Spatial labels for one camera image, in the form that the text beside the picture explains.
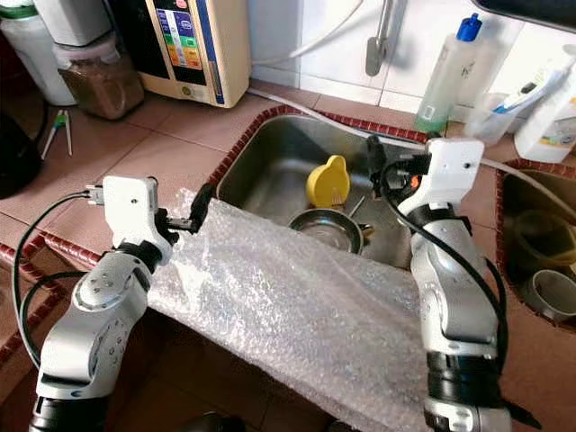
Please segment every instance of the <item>bubble wrap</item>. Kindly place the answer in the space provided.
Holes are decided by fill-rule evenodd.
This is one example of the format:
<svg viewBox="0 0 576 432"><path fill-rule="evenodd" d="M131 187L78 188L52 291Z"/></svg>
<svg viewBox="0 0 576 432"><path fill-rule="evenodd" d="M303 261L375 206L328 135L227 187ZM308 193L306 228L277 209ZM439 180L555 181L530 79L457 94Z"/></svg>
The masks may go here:
<svg viewBox="0 0 576 432"><path fill-rule="evenodd" d="M194 194L178 194L185 217ZM410 273L212 200L159 268L150 307L365 432L428 431Z"/></svg>

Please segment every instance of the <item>countertop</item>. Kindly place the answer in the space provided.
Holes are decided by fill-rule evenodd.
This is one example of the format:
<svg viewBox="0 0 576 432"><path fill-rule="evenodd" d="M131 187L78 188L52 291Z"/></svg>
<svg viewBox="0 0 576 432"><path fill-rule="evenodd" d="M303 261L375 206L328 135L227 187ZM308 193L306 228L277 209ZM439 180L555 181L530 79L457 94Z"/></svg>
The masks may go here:
<svg viewBox="0 0 576 432"><path fill-rule="evenodd" d="M406 129L413 122L413 115L405 112L268 83L252 84L323 112ZM72 109L74 156L66 154L66 137L61 131L40 175L16 196L0 200L0 243L15 248L27 225L49 203L86 184L99 183L109 174L154 176L159 181L159 204L170 208L176 205L176 192L181 187L197 190L255 117L276 105L247 94L236 107L223 110L147 94L143 105L116 122ZM37 122L24 115L31 107L40 110L33 96L13 103L10 111L18 120L24 118L22 126L32 133ZM447 136L458 136L461 130L461 125L451 124ZM518 159L510 136L487 148L484 156L501 162ZM563 165L576 167L576 157L569 156ZM496 173L483 166L461 207L461 214L472 222L477 245L493 261L497 195ZM112 233L102 208L84 201L55 211L40 229L96 254L111 245ZM543 422L544 430L574 432L576 336L536 317L514 295L509 297L510 350L501 381L503 392L510 400L532 410ZM515 430L529 429L517 425Z"/></svg>

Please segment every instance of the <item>dish soap bottle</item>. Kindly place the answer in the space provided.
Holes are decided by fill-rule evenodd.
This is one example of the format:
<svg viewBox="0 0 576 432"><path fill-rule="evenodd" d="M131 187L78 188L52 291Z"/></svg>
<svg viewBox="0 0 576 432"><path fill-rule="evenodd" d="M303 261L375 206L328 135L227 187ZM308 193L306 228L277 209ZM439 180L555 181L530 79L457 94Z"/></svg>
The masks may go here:
<svg viewBox="0 0 576 432"><path fill-rule="evenodd" d="M432 72L414 127L422 132L440 132L456 103L462 82L474 66L476 36L482 27L478 14L464 18L456 35L446 37Z"/></svg>

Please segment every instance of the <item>white hose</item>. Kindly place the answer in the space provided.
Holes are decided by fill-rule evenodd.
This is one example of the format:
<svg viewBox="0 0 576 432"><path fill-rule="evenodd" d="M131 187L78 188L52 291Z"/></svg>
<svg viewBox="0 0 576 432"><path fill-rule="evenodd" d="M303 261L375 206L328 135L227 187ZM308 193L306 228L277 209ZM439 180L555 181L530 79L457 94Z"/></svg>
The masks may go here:
<svg viewBox="0 0 576 432"><path fill-rule="evenodd" d="M256 90L255 88L251 88L251 87L247 90L247 92L250 93L251 95L256 95L256 96L264 97L265 99L270 99L271 101L278 102L279 104L289 105L292 108L297 109L298 111L301 111L305 114L308 114L310 117L313 117L317 120L320 120L321 122L325 122L326 124L329 124L330 126L333 126L337 129L340 129L341 131L351 133L352 135L356 135L357 137L367 139L368 137L370 137L372 135L369 132L364 132L363 130L358 130L358 129L352 128L350 126L346 126L345 124L339 123L337 121L333 121L333 120L329 119L328 117L326 117L326 116L324 116L318 112L315 112L314 110L311 110L310 108L308 108L304 105L300 105L299 103L289 101L288 99L284 99L283 97L276 96L274 94L269 94L268 92L262 92L260 90ZM391 139L391 138L386 138L386 137L378 137L378 138L382 144L390 144L391 146L403 147L405 149L415 149L415 150L424 149L424 144L417 144L414 142L406 142L406 141L402 141L400 139ZM576 220L576 211L572 207L570 207L566 202L564 202L562 199L560 199L555 193L553 193L550 189L545 187L543 184L538 183L531 176L526 175L522 171L519 171L519 170L517 170L511 166L508 166L506 164L502 164L501 162L496 162L495 160L483 158L481 160L481 163L483 165L485 165L486 167L499 169L500 171L508 173L514 177L519 178L520 180L527 182L529 185L533 186L535 189L537 189L538 191L540 191L541 193L546 195L548 198L550 198L550 200L552 200L554 203L558 204L563 210L565 210L568 214L570 214Z"/></svg>
<svg viewBox="0 0 576 432"><path fill-rule="evenodd" d="M322 43L325 39L330 37L334 32L336 32L340 27L342 27L346 21L350 19L352 15L358 10L358 8L362 5L364 0L358 0L354 7L348 11L348 13L338 22L338 24L332 27L327 33L323 34L322 36L316 38L315 40L308 42L305 45L301 45L299 48L295 49L294 51L289 52L288 54L276 57L276 58L263 58L261 60L252 60L252 64L254 66L263 66L263 65L273 65L274 63L280 63L281 61L285 61L288 59L294 59L296 57L301 56L302 54L312 50L315 48L319 43Z"/></svg>
<svg viewBox="0 0 576 432"><path fill-rule="evenodd" d="M296 108L298 111L302 111L305 114L308 114L310 117L313 117L321 122L325 122L330 126L340 129L341 131L351 133L352 135L356 135L357 137L364 138L365 140L370 137L372 134L368 132L364 132L363 130L358 130L356 128L352 128L350 126L346 126L345 124L339 123L332 119L329 119L325 115L320 114L319 112L315 112L310 108L300 105L299 103L289 101L288 99L284 99L283 97L276 96L275 94L269 94L267 92L262 92L260 90L256 90L255 88L250 87L247 90L248 93L251 95L256 95L260 97L264 97L265 99L270 99L271 101L278 102L279 104L290 105L292 108ZM399 139L390 139L386 137L378 137L382 144L391 144L393 146L404 147L405 149L412 149L412 150L422 150L424 148L423 144L417 144L414 142L405 142Z"/></svg>
<svg viewBox="0 0 576 432"><path fill-rule="evenodd" d="M543 184L538 183L530 175L526 175L522 171L519 171L513 168L512 166L502 164L501 162L496 162L495 160L483 158L481 162L486 167L499 169L500 171L504 171L505 173L508 173L514 177L519 178L520 180L524 180L526 183L528 183L529 185L540 191L542 194L550 198L554 203L558 204L565 212L570 214L572 218L576 219L576 211L574 211L572 207L570 207L566 202L562 201L560 197L558 197L550 189L546 188Z"/></svg>

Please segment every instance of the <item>faucet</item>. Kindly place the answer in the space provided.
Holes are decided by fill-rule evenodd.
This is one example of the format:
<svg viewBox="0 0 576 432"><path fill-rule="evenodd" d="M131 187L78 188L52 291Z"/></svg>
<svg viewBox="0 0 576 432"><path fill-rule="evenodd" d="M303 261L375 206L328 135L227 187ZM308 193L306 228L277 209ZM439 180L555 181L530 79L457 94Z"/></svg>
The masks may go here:
<svg viewBox="0 0 576 432"><path fill-rule="evenodd" d="M368 40L366 46L366 74L370 77L378 75L380 66L386 57L386 41L388 36L388 23L392 10L392 0L383 0L378 33Z"/></svg>

